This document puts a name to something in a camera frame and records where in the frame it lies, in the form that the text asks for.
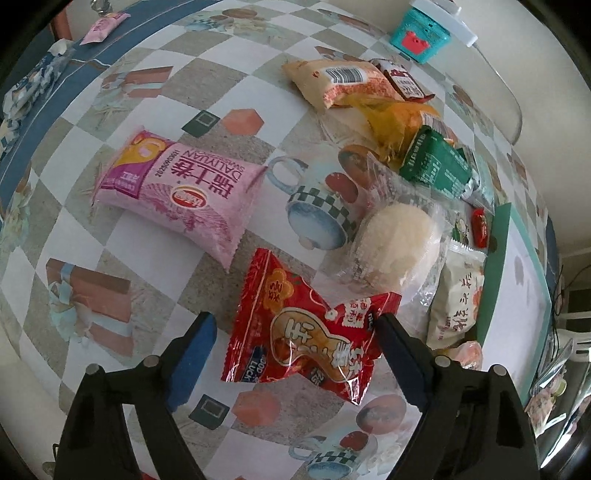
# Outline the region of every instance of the green table edge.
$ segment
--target green table edge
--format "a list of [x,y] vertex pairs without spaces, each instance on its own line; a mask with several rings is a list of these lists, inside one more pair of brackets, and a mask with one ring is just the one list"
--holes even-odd
[[501,286],[501,280],[503,276],[503,267],[505,265],[505,256],[507,251],[507,238],[509,235],[509,224],[511,219],[515,222],[519,234],[525,244],[525,247],[532,258],[535,272],[542,287],[544,299],[546,300],[546,309],[544,312],[543,324],[541,328],[540,338],[538,339],[538,345],[535,349],[534,359],[536,362],[532,362],[528,375],[525,377],[524,384],[521,388],[518,388],[519,398],[522,404],[525,406],[530,399],[530,386],[535,377],[535,372],[538,368],[539,359],[542,356],[544,349],[545,339],[550,325],[550,309],[551,309],[551,298],[548,286],[546,283],[544,269],[540,263],[537,252],[531,240],[529,234],[525,228],[525,224],[521,219],[519,212],[513,206],[512,203],[506,203],[496,208],[495,217],[492,222],[491,228],[491,240],[494,238],[496,241],[496,250],[494,252],[489,251],[488,257],[485,264],[485,281],[482,290],[482,299],[478,310],[478,318],[476,320],[476,339],[481,345],[484,345],[486,334],[491,326],[492,316],[495,311],[496,302],[499,296],[499,288]]

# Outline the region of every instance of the cup illustration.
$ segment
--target cup illustration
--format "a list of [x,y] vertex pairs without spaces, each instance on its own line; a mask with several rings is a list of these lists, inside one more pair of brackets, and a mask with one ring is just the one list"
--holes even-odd
[[[307,456],[296,449],[312,450]],[[378,441],[371,434],[343,426],[328,437],[314,435],[296,440],[290,446],[292,458],[306,463],[308,475],[314,480],[340,480],[357,469],[378,449]]]
[[[330,145],[318,145],[306,155],[308,163],[285,156],[269,162],[267,178],[290,195],[287,219],[303,247],[334,250],[353,240],[367,211],[370,152],[361,145],[348,145],[340,152]],[[277,178],[277,164],[297,176],[295,185]]]

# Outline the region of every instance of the pink wrapped bread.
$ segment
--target pink wrapped bread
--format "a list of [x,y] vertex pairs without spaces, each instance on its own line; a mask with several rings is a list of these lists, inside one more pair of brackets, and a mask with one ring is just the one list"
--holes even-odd
[[98,178],[93,203],[131,210],[182,233],[227,271],[266,169],[142,130]]

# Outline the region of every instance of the brown snack package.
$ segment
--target brown snack package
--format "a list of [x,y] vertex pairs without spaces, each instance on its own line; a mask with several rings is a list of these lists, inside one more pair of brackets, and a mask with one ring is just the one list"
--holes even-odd
[[434,93],[426,95],[402,65],[385,59],[373,59],[371,64],[384,74],[390,84],[407,102],[425,103],[435,98]]

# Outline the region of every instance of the red snack package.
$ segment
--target red snack package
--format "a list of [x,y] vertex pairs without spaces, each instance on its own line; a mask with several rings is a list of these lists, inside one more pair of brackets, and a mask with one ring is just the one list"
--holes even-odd
[[478,248],[486,248],[488,245],[488,225],[484,208],[477,208],[472,212],[472,231],[474,231],[474,243]]
[[226,382],[273,382],[299,373],[359,404],[381,350],[372,327],[402,297],[383,293],[334,309],[270,250],[246,274],[222,374]]

